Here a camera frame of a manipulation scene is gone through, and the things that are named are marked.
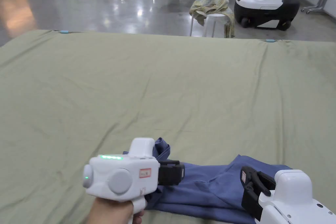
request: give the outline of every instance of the bed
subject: bed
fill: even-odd
[[[163,137],[306,172],[336,211],[336,44],[30,31],[0,48],[0,223],[84,223],[90,157]],[[215,223],[150,211],[144,223]]]

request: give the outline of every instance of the blue cloth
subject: blue cloth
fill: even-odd
[[[169,144],[159,138],[153,156],[157,160],[166,160],[169,154]],[[236,224],[255,224],[254,219],[241,207],[241,167],[250,166],[271,177],[279,170],[290,169],[288,166],[268,165],[240,155],[229,165],[184,165],[185,177],[182,182],[178,186],[158,186],[154,193],[146,196],[146,209]]]

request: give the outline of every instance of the glossy floor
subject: glossy floor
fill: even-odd
[[[0,45],[32,29],[188,36],[193,1],[0,0]],[[193,36],[201,34],[202,27],[195,24]],[[222,36],[218,26],[215,37]],[[298,13],[288,31],[243,29],[236,24],[236,37],[336,41],[336,24],[326,15]]]

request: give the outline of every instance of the yellow cloth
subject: yellow cloth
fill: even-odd
[[[228,16],[230,18],[230,24],[225,25],[225,37],[228,38],[230,30],[232,37],[234,37],[235,15],[229,8],[228,4],[229,0],[196,0],[190,8],[189,14],[191,16],[194,14],[194,18],[201,26],[204,26],[204,20],[206,17],[196,11],[204,12],[206,15],[220,13]]]

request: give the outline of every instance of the circular knob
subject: circular knob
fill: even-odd
[[[92,185],[93,181],[94,181],[94,170],[90,165],[85,165],[83,171],[83,186],[85,188],[89,188]]]
[[[108,186],[115,194],[124,194],[128,191],[132,184],[132,176],[128,170],[116,169],[108,180]]]

